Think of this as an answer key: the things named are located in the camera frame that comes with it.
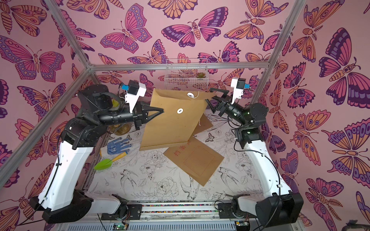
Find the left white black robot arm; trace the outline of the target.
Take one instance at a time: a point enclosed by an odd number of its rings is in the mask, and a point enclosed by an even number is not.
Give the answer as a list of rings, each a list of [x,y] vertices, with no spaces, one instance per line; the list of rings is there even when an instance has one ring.
[[[120,89],[126,91],[124,98],[102,84],[78,92],[82,106],[61,134],[51,176],[43,191],[29,202],[35,211],[42,212],[47,223],[75,222],[88,214],[110,214],[115,219],[128,217],[127,201],[117,194],[95,198],[75,188],[88,156],[110,126],[134,123],[139,129],[164,112],[138,100],[146,92],[143,84],[130,81],[121,84]]]

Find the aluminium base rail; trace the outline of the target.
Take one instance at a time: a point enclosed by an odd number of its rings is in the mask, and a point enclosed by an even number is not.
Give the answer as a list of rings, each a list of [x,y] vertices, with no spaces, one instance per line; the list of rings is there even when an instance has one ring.
[[[230,203],[222,201],[141,203],[129,206],[129,217],[88,215],[59,224],[55,231],[263,231],[252,214],[235,215]]]

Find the kraft file bag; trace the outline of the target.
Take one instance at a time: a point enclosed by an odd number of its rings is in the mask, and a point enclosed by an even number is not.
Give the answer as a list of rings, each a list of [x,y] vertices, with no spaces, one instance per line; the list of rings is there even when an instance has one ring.
[[[194,129],[192,135],[197,135],[198,133],[201,133],[212,127],[213,127],[213,124],[211,123],[211,121],[206,117],[205,114],[203,114],[200,118],[200,121],[198,122],[198,125]]]
[[[164,113],[149,121],[140,151],[177,147],[188,142],[214,92],[154,89],[151,107]]]
[[[170,147],[164,155],[201,186],[205,186],[224,157],[198,139],[191,137],[187,144]]]

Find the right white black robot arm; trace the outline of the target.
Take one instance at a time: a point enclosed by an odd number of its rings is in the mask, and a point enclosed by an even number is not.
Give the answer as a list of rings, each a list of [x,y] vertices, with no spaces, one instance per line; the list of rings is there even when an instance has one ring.
[[[217,105],[210,101],[207,104],[213,113],[227,115],[241,124],[234,129],[236,143],[241,145],[239,152],[250,158],[263,190],[261,200],[247,195],[234,196],[231,202],[234,215],[256,216],[260,222],[259,230],[296,223],[304,204],[303,198],[293,192],[278,172],[259,129],[266,123],[268,108],[260,103],[242,107],[228,95],[228,90],[220,92],[222,96],[212,97]]]

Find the potted plant in glass vase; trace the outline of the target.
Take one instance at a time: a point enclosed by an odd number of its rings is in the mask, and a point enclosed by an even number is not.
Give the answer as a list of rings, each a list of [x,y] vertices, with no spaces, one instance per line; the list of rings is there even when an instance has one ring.
[[[113,108],[111,109],[111,111],[118,110],[119,103],[116,100],[112,100],[112,103],[113,103]],[[130,132],[130,130],[132,129],[132,126],[133,126],[133,123],[109,126],[108,133],[121,136],[121,135],[124,135]]]

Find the green yellow handled tool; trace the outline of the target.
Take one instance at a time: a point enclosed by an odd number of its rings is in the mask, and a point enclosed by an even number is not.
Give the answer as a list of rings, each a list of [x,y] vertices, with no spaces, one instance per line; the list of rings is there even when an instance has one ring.
[[[123,157],[127,156],[127,153],[124,152],[120,155],[118,155],[117,157],[113,158],[113,159],[104,159],[102,161],[100,161],[99,163],[97,163],[95,166],[94,166],[94,170],[104,170],[104,169],[108,169],[112,166],[113,162],[115,161],[118,161],[120,159],[122,159]]]

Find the blue white work glove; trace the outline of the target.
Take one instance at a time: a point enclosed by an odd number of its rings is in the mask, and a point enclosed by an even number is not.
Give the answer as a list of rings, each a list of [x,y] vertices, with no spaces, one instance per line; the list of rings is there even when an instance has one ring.
[[[110,141],[106,146],[108,155],[118,155],[123,152],[128,152],[129,148],[132,147],[130,140],[131,138],[117,138]]]

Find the small green succulent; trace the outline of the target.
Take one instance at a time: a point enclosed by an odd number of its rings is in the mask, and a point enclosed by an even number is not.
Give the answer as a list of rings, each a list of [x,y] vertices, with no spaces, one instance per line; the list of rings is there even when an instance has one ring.
[[[202,79],[204,77],[206,77],[205,73],[197,73],[197,78]]]

